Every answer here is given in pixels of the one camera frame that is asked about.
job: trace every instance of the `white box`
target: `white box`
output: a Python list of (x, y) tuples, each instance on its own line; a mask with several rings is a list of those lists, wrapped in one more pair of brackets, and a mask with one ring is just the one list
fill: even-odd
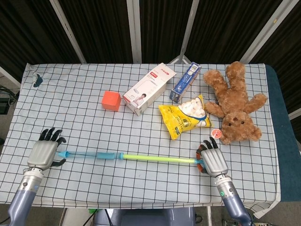
[(165, 91), (167, 81), (175, 75), (164, 63), (159, 64), (123, 95), (126, 106), (139, 116)]

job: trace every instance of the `yellow-green handle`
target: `yellow-green handle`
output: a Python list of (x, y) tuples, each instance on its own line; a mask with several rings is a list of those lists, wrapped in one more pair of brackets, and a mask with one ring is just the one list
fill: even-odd
[(145, 160), (145, 161), (168, 161), (168, 162), (183, 162), (183, 163), (195, 163), (194, 159), (179, 159), (170, 157), (158, 157), (158, 156), (144, 156), (144, 155), (133, 155), (123, 154), (124, 159), (131, 160)]

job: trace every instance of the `product box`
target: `product box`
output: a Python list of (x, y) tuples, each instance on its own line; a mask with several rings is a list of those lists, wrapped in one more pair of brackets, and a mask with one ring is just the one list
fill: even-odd
[(126, 106), (140, 115), (165, 91), (167, 81), (175, 75), (164, 63), (159, 64), (123, 95)]
[(178, 103), (189, 86), (193, 83), (201, 70), (201, 66), (192, 62), (188, 70), (171, 90), (169, 98)]

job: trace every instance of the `blue box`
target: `blue box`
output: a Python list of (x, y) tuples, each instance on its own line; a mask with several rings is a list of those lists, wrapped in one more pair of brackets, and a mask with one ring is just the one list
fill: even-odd
[(176, 103), (180, 101), (180, 98), (184, 95), (189, 86), (196, 79), (199, 71), (201, 70), (201, 66), (192, 62), (188, 70), (178, 81), (176, 86), (171, 90), (169, 98)]

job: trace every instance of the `floor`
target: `floor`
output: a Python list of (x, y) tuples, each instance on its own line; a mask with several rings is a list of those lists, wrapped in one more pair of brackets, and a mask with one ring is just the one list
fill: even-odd
[[(5, 77), (0, 76), (0, 84), (9, 88), (16, 89), (17, 87), (7, 80)], [(9, 125), (13, 117), (15, 105), (10, 107), (7, 115), (0, 115), (0, 137), (5, 138)], [(8, 205), (0, 204), (0, 221), (7, 218)], [(30, 226), (58, 226), (61, 220), (63, 209), (61, 208), (42, 208), (32, 207), (26, 225)], [(197, 226), (207, 226), (206, 208), (196, 208), (196, 213), (203, 217), (203, 221)], [(270, 222), (277, 226), (296, 226), (301, 222), (301, 202), (281, 202), (259, 222)], [(224, 207), (212, 207), (212, 221), (213, 226), (222, 226), (222, 219), (229, 219), (227, 211)]]

